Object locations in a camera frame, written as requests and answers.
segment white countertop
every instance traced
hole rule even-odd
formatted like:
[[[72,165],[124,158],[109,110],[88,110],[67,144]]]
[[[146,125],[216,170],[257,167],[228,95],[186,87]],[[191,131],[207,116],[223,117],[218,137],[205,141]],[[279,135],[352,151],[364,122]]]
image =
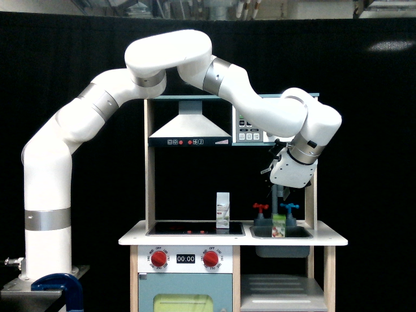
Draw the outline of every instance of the white countertop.
[[[348,241],[327,226],[318,221],[318,228],[311,229],[304,220],[298,220],[297,225],[304,227],[312,238],[309,239],[258,239],[252,236],[250,226],[253,222],[243,221],[245,236],[240,235],[153,235],[146,236],[146,221],[142,220],[118,240],[120,245],[232,245],[232,246],[345,246]]]

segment range hood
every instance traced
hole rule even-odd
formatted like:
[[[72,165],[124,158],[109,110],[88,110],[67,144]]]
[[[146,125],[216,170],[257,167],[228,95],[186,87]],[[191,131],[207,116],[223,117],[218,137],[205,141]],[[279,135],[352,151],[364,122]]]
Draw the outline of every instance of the range hood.
[[[230,146],[231,136],[202,114],[202,101],[179,101],[179,114],[148,138],[149,146]]]

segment wooden frame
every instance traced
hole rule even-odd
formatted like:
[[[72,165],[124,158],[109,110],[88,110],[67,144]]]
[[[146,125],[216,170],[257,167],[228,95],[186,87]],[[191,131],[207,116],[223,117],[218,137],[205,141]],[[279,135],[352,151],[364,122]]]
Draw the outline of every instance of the wooden frame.
[[[144,150],[146,179],[146,231],[155,218],[155,150],[148,146],[148,137],[154,132],[151,100],[144,100]],[[311,186],[305,188],[305,222],[317,229],[317,172]],[[233,246],[233,312],[241,309],[241,247]],[[308,278],[315,277],[315,249],[310,246],[306,260]],[[324,299],[328,312],[335,312],[335,246],[324,247]],[[130,246],[130,311],[138,312],[138,246]]]

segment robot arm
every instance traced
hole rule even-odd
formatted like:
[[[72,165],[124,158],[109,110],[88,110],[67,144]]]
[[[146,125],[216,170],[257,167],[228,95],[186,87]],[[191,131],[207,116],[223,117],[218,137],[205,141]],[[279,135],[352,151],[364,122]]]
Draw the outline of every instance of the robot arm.
[[[270,178],[292,187],[309,181],[316,158],[341,124],[339,114],[299,89],[286,91],[278,106],[265,103],[244,69],[211,53],[209,37],[198,31],[137,40],[125,52],[127,68],[98,75],[31,138],[22,152],[27,278],[72,271],[71,155],[123,103],[162,94],[166,68],[177,66],[184,81],[231,102],[258,128],[279,137],[296,135],[280,152],[281,161],[274,161]]]

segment digital clock display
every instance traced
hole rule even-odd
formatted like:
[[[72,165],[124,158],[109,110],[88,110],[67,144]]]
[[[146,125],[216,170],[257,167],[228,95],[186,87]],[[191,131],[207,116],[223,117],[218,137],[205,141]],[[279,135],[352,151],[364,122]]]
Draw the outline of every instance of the digital clock display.
[[[176,263],[195,263],[195,255],[176,255]]]

